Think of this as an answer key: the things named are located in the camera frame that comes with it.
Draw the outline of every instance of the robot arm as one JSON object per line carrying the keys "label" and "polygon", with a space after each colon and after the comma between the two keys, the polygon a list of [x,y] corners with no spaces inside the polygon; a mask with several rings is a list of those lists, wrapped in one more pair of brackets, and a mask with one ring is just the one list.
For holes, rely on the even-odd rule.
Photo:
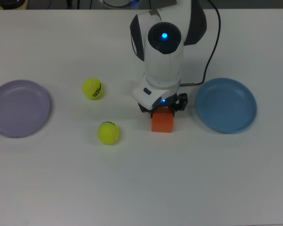
{"label": "robot arm", "polygon": [[206,28],[206,18],[198,0],[177,0],[174,6],[134,17],[130,25],[132,47],[137,57],[145,62],[147,72],[134,89],[133,97],[143,112],[152,112],[161,105],[175,105],[183,46],[196,44]]}

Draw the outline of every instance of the orange block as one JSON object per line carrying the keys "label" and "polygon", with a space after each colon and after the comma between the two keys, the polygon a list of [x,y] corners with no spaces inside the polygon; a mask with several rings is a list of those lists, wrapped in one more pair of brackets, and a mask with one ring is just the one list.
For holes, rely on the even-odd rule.
{"label": "orange block", "polygon": [[168,107],[159,107],[152,116],[152,132],[171,133],[173,112]]}

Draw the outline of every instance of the tennis ball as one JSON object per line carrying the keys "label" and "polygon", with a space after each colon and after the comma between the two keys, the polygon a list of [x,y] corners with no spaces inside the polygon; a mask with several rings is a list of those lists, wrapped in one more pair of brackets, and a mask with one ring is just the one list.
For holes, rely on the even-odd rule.
{"label": "tennis ball", "polygon": [[103,122],[98,127],[98,138],[106,145],[114,144],[119,138],[118,126],[110,121]]}
{"label": "tennis ball", "polygon": [[103,94],[103,85],[97,78],[88,78],[82,84],[82,91],[89,99],[98,99]]}

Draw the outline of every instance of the white table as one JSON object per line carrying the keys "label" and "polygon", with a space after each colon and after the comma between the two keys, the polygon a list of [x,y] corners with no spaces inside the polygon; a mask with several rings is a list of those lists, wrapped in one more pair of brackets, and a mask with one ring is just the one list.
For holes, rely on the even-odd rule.
{"label": "white table", "polygon": [[[206,127],[194,108],[198,88],[170,134],[131,97],[144,64],[129,24],[138,11],[1,11],[0,85],[33,80],[51,96],[37,133],[0,136],[0,226],[233,226],[283,224],[283,9],[220,10],[220,43],[207,79],[227,77],[254,94],[258,114],[244,132]],[[217,17],[185,47],[182,82],[201,81]],[[105,94],[81,93],[88,77]],[[96,129],[117,123],[119,142]]]}

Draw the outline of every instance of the plate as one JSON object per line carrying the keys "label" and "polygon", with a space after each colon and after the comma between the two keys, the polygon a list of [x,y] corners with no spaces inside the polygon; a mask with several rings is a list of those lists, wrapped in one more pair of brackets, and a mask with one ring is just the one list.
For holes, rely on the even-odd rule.
{"label": "plate", "polygon": [[251,91],[240,82],[227,78],[204,83],[196,94],[195,107],[206,125],[223,133],[247,128],[257,114]]}
{"label": "plate", "polygon": [[39,84],[15,80],[0,86],[0,134],[25,137],[46,121],[50,98]]}

